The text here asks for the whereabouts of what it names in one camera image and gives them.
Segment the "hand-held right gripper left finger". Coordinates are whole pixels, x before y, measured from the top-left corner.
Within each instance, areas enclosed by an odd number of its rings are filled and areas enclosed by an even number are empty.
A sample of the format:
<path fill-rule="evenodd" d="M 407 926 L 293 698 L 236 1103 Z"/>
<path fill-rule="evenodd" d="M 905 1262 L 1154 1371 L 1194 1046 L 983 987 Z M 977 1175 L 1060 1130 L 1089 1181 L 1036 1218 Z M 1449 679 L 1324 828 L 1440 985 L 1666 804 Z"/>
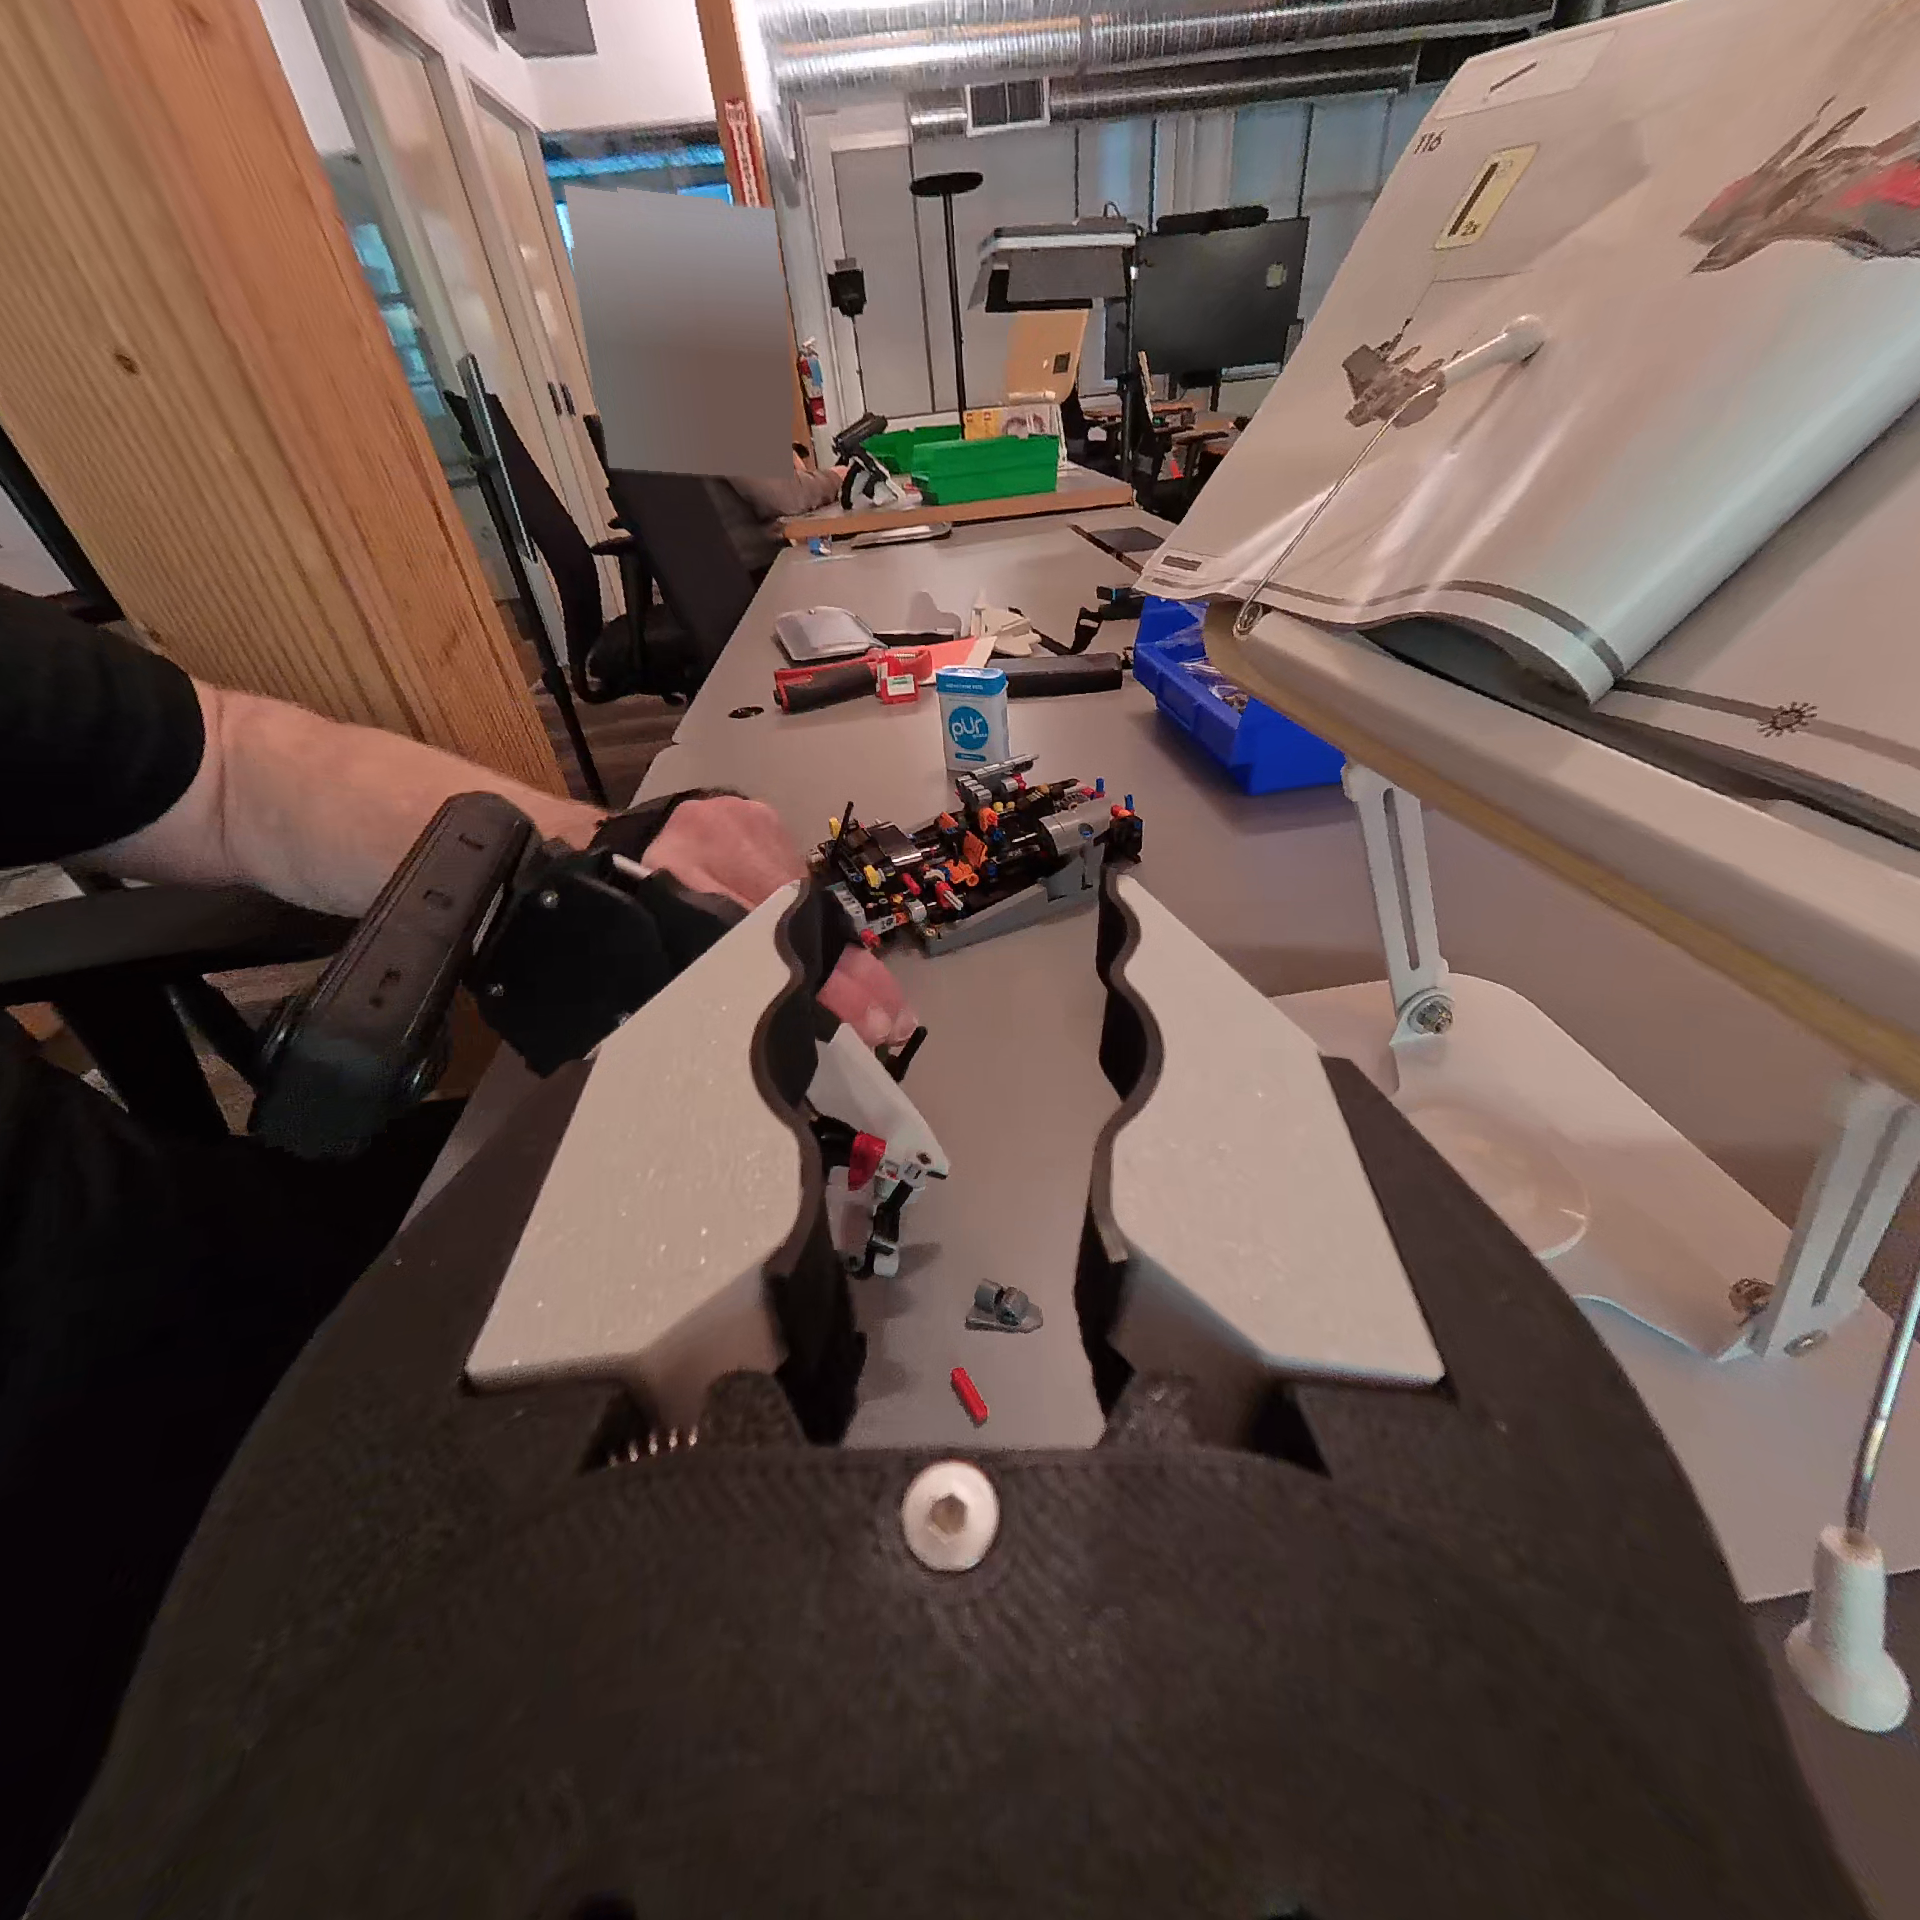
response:
<path fill-rule="evenodd" d="M 773 893 L 597 1045 L 492 1309 L 476 1390 L 611 1381 L 702 1405 L 734 1372 L 852 1405 L 861 1333 L 804 1094 L 823 899 Z"/>

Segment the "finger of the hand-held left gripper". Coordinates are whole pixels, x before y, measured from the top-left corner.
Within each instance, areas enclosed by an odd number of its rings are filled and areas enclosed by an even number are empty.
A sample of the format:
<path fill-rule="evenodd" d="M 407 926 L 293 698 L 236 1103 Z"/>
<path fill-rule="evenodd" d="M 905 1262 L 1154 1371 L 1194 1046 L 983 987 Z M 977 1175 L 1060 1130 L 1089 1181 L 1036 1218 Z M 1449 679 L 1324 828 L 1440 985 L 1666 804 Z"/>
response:
<path fill-rule="evenodd" d="M 871 1121 L 908 1101 L 904 1085 L 850 1025 L 840 1025 L 831 1038 L 815 1046 L 815 1066 L 806 1086 L 810 1108 Z"/>

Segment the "black monitor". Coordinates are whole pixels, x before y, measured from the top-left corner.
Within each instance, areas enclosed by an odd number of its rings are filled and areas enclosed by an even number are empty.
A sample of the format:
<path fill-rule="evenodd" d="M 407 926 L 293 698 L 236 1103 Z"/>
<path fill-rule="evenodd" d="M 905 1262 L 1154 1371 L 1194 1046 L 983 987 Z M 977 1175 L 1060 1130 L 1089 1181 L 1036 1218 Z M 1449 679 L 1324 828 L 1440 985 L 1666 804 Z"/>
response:
<path fill-rule="evenodd" d="M 1182 387 L 1277 368 L 1299 321 L 1304 215 L 1135 243 L 1131 348 Z"/>

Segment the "small blue parts bin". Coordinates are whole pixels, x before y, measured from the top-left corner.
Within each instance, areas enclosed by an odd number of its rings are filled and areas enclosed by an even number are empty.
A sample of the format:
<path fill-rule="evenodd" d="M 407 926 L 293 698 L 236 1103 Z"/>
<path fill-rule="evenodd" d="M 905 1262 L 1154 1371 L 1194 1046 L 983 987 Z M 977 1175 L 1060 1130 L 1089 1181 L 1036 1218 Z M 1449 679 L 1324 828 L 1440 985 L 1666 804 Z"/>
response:
<path fill-rule="evenodd" d="M 1341 753 L 1217 668 L 1203 614 L 1200 602 L 1141 597 L 1131 672 L 1157 715 L 1247 798 L 1338 789 Z"/>

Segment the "person's left forearm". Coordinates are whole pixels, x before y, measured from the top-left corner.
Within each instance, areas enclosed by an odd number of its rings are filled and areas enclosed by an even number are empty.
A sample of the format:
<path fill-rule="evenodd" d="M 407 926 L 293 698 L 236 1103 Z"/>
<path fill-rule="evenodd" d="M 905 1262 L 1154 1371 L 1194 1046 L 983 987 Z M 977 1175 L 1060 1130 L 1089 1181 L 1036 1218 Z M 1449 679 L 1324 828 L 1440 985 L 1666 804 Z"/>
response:
<path fill-rule="evenodd" d="M 574 851 L 608 818 L 395 732 L 204 682 L 194 694 L 202 760 L 181 796 L 143 828 L 59 856 L 61 867 L 143 884 L 244 887 L 357 919 L 451 798 L 502 798 L 544 840 Z"/>

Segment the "person's left hand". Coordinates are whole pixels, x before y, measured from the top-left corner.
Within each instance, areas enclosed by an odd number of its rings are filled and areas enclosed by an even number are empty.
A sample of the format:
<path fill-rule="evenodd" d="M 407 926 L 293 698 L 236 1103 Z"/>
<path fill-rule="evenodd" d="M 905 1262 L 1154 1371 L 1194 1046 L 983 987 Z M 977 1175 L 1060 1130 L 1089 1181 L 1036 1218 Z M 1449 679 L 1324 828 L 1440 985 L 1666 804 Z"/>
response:
<path fill-rule="evenodd" d="M 664 872 L 693 894 L 753 910 L 810 867 L 777 815 L 731 793 L 675 795 L 597 822 L 588 848 Z M 844 949 L 818 991 L 820 1007 L 871 1049 L 905 1045 L 918 1030 L 899 985 L 859 940 Z"/>

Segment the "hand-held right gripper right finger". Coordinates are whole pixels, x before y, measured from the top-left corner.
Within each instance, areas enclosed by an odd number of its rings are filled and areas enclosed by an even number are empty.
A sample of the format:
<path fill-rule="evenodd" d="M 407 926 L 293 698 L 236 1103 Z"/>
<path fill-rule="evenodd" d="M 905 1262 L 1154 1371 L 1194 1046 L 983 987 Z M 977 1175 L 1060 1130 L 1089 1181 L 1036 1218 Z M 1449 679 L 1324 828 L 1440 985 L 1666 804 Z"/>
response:
<path fill-rule="evenodd" d="M 1081 1347 L 1096 1397 L 1203 1405 L 1297 1381 L 1429 1389 L 1443 1360 L 1307 1032 L 1135 877 L 1101 877 Z"/>

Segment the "white blue gum bottle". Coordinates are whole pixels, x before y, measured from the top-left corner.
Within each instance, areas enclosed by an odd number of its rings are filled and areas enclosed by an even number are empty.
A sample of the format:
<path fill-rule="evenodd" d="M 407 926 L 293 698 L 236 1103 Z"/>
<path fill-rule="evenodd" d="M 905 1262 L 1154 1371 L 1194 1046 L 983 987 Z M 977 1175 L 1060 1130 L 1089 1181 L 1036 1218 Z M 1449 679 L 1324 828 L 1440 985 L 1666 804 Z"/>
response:
<path fill-rule="evenodd" d="M 949 778 L 971 777 L 1007 762 L 1010 686 L 996 666 L 940 666 L 934 692 L 941 737 L 943 769 Z"/>

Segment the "white book stand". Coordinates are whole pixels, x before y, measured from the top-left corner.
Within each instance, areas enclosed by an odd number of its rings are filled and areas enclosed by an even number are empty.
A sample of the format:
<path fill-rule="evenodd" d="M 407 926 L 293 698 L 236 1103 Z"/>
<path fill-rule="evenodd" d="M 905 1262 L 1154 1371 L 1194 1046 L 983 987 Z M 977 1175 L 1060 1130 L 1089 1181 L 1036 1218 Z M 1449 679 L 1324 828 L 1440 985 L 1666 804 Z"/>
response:
<path fill-rule="evenodd" d="M 1599 708 L 1428 622 L 1270 616 L 1211 662 L 1356 759 L 1400 1030 L 1360 1057 L 1596 1318 L 1740 1596 L 1801 1595 L 1896 1352 L 1916 1205 L 1916 469 L 1848 470 Z M 1515 991 L 1445 985 L 1423 806 L 1835 1051 L 1787 1223 Z"/>

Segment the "black floor lamp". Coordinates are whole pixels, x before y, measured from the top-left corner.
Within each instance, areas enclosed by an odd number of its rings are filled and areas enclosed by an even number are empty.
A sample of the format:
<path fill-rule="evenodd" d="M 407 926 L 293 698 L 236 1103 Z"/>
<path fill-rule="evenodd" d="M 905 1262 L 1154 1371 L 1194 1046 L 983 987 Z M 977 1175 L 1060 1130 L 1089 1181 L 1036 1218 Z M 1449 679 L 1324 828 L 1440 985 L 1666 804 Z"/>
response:
<path fill-rule="evenodd" d="M 963 301 L 961 301 L 960 273 L 958 273 L 955 205 L 960 199 L 980 190 L 982 184 L 983 184 L 983 177 L 977 170 L 970 170 L 970 169 L 922 173 L 922 175 L 914 175 L 908 183 L 910 195 L 918 203 L 936 205 L 940 210 L 946 295 L 947 295 L 947 323 L 949 323 L 953 413 L 960 423 L 966 421 L 970 398 L 968 398 L 968 378 L 966 378 Z"/>

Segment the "grey black lego subassembly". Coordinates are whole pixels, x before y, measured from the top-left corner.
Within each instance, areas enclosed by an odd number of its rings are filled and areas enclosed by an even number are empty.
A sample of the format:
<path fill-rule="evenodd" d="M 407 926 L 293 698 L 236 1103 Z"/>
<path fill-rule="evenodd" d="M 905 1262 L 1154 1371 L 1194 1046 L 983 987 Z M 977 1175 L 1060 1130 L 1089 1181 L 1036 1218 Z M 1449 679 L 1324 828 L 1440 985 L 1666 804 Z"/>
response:
<path fill-rule="evenodd" d="M 848 1270 L 894 1281 L 899 1275 L 899 1238 L 908 1206 L 928 1184 L 949 1178 L 949 1159 L 931 1126 L 910 1101 L 879 1117 L 848 1118 L 808 1111 L 808 1124 L 828 1171 L 841 1173 L 848 1192 L 868 1202 L 868 1235 Z"/>

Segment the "black office chair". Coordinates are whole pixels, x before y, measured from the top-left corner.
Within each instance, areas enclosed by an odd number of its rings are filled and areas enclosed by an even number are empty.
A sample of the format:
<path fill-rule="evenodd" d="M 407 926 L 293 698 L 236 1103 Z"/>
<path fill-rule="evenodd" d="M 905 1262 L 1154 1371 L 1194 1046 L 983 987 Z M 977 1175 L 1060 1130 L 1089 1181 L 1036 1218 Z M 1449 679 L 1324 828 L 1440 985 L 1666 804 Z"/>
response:
<path fill-rule="evenodd" d="M 247 884 L 96 887 L 1 919 L 4 1013 L 72 991 L 109 997 L 216 974 L 314 963 L 351 919 L 281 902 Z"/>
<path fill-rule="evenodd" d="M 611 469 L 611 546 L 626 611 L 588 648 L 588 690 L 686 705 L 708 682 L 757 588 L 720 478 Z"/>

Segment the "lego instruction booklet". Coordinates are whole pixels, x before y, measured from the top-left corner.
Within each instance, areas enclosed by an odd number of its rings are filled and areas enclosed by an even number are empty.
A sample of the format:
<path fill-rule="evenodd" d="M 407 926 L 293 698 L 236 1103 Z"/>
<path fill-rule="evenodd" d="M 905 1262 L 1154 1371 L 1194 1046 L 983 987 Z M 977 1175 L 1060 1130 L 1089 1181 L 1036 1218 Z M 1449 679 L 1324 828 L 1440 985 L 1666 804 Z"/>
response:
<path fill-rule="evenodd" d="M 1264 598 L 1594 705 L 1916 405 L 1918 6 L 1661 4 L 1448 82 L 1141 588 L 1239 604 L 1372 436 L 1348 361 L 1545 342 L 1391 427 Z"/>

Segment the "red black tool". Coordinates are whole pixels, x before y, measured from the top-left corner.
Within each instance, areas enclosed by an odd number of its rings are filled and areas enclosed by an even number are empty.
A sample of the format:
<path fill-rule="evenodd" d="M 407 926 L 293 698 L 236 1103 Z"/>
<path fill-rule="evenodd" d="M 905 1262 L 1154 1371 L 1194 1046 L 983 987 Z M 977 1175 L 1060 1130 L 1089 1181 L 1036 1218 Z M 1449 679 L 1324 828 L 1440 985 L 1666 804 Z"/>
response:
<path fill-rule="evenodd" d="M 934 652 L 925 646 L 875 646 L 858 656 L 781 668 L 773 675 L 773 705 L 784 715 L 863 701 L 914 706 L 934 671 Z"/>

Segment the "silver air duct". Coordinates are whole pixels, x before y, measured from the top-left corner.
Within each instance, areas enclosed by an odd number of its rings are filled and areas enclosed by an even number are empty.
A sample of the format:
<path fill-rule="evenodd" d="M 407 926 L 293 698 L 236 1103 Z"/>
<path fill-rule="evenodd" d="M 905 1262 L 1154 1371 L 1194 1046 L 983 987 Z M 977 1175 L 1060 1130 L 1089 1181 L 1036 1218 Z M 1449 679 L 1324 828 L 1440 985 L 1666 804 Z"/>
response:
<path fill-rule="evenodd" d="M 1588 16 L 1556 2 L 755 4 L 776 101 L 894 102 L 915 141 L 1440 85 Z"/>

